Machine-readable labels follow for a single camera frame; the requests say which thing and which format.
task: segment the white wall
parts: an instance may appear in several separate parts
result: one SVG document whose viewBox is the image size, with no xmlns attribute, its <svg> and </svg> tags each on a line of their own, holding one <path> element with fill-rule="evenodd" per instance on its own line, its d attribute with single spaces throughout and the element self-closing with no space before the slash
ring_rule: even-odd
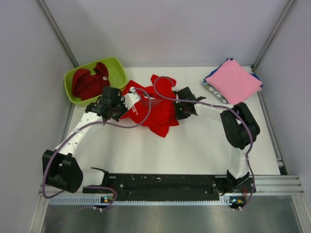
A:
<svg viewBox="0 0 311 233">
<path fill-rule="evenodd" d="M 282 152 L 299 174 L 311 203 L 311 1 L 299 0 L 281 28 L 258 75 Z"/>
<path fill-rule="evenodd" d="M 28 230 L 42 153 L 60 139 L 71 64 L 35 0 L 0 2 L 0 232 Z"/>
<path fill-rule="evenodd" d="M 288 0 L 45 0 L 80 64 L 252 65 Z"/>
</svg>

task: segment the pink cloth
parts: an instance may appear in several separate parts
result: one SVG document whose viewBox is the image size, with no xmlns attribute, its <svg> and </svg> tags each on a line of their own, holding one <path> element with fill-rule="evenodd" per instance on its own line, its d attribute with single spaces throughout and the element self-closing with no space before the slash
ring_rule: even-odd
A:
<svg viewBox="0 0 311 233">
<path fill-rule="evenodd" d="M 235 60 L 227 60 L 210 77 L 205 79 L 230 104 L 238 104 L 247 100 L 261 90 L 262 82 L 247 73 Z"/>
</svg>

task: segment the green basket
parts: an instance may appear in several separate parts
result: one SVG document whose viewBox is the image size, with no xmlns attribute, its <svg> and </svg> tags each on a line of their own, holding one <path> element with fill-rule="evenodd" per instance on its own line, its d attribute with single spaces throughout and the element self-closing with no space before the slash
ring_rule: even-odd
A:
<svg viewBox="0 0 311 233">
<path fill-rule="evenodd" d="M 98 96 L 93 97 L 88 100 L 81 100 L 81 98 L 75 97 L 72 94 L 72 78 L 73 78 L 74 73 L 80 68 L 89 69 L 91 71 L 91 74 L 95 74 L 95 71 L 93 70 L 93 68 L 96 66 L 98 62 L 103 63 L 107 67 L 110 86 L 121 89 L 121 91 L 125 89 L 126 84 L 127 84 L 127 78 L 126 78 L 126 74 L 125 74 L 123 66 L 121 65 L 120 61 L 117 58 L 107 57 L 107 58 L 104 58 L 104 59 L 101 59 L 95 62 L 88 63 L 86 65 L 77 67 L 75 69 L 72 69 L 65 75 L 64 77 L 65 90 L 66 90 L 69 100 L 72 103 L 85 107 L 85 106 L 88 106 L 90 103 L 95 102 L 97 100 Z"/>
</svg>

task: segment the white table surface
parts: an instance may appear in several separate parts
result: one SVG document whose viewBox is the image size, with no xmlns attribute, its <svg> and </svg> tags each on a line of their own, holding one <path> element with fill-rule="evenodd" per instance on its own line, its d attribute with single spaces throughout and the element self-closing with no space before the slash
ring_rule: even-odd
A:
<svg viewBox="0 0 311 233">
<path fill-rule="evenodd" d="M 209 102 L 218 99 L 201 86 L 201 81 L 216 67 L 132 67 L 126 68 L 128 80 L 143 86 L 151 85 L 152 74 L 177 80 L 178 89 L 189 86 L 193 94 L 205 96 Z M 257 94 L 246 101 L 260 127 L 250 162 L 256 175 L 279 175 L 276 156 Z M 75 106 L 69 132 L 77 125 L 85 107 Z M 202 116 L 191 116 L 170 127 L 165 138 L 148 127 L 121 129 L 105 125 L 87 145 L 83 156 L 90 166 L 111 173 L 160 174 L 226 174 L 230 163 L 231 145 L 225 138 L 221 123 Z M 122 125 L 135 124 L 130 119 Z"/>
</svg>

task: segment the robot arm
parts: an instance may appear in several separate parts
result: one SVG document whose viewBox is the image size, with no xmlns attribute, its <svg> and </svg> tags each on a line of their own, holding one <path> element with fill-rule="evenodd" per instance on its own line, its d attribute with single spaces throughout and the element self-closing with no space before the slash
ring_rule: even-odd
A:
<svg viewBox="0 0 311 233">
<path fill-rule="evenodd" d="M 188 87 L 177 91 L 176 94 L 180 100 L 199 101 L 204 99 L 203 97 L 196 99 Z M 118 121 L 139 100 L 140 97 L 136 92 L 122 96 L 119 89 L 105 87 L 102 97 L 99 97 L 95 103 L 91 103 L 86 108 L 80 122 L 67 137 L 67 139 L 70 138 L 67 144 L 55 156 L 48 171 L 46 184 L 74 193 L 80 187 L 102 185 L 105 178 L 109 179 L 108 176 L 105 176 L 108 175 L 107 171 L 89 167 L 87 165 L 88 158 L 81 157 L 82 151 L 92 136 L 102 126 L 101 124 L 92 124 L 92 122 L 102 122 L 104 124 L 111 118 Z M 174 105 L 177 120 L 186 119 L 194 114 L 209 117 L 223 124 L 226 138 L 232 146 L 231 164 L 227 171 L 227 184 L 231 189 L 234 189 L 245 182 L 249 178 L 245 161 L 245 147 L 250 142 L 246 129 L 237 122 L 235 115 L 229 110 L 222 111 L 219 108 L 199 103 L 175 101 Z M 252 134 L 253 141 L 255 141 L 260 129 L 246 104 L 239 103 L 234 106 L 224 106 L 232 108 L 243 119 Z M 46 150 L 43 154 L 43 172 L 45 172 L 53 153 L 54 151 Z"/>
<path fill-rule="evenodd" d="M 176 94 L 180 100 L 199 101 L 204 99 L 203 97 L 196 99 L 188 87 L 177 91 Z M 249 171 L 245 154 L 250 139 L 245 127 L 238 122 L 236 116 L 229 110 L 222 110 L 220 108 L 214 108 L 213 106 L 206 106 L 199 103 L 194 104 L 176 101 L 174 104 L 177 120 L 188 118 L 191 114 L 194 114 L 197 116 L 209 117 L 223 124 L 226 138 L 232 146 L 231 163 L 227 171 L 227 178 L 230 179 L 228 183 L 231 183 L 232 187 L 236 187 L 246 181 L 249 177 Z M 246 123 L 253 137 L 253 141 L 256 141 L 257 135 L 260 133 L 260 128 L 245 103 L 239 103 L 237 105 L 217 105 L 231 108 L 236 112 Z"/>
<path fill-rule="evenodd" d="M 103 95 L 95 103 L 87 106 L 78 125 L 68 135 L 70 140 L 64 145 L 53 160 L 49 170 L 46 184 L 74 193 L 80 187 L 88 185 L 101 185 L 104 179 L 105 170 L 88 167 L 88 158 L 81 157 L 82 151 L 87 146 L 95 132 L 102 127 L 103 122 L 108 119 L 118 121 L 135 103 L 140 100 L 139 95 L 128 93 L 124 96 L 121 91 L 112 87 L 105 87 Z M 82 130 L 81 127 L 91 124 Z M 54 151 L 46 150 L 42 156 L 43 172 Z"/>
</svg>

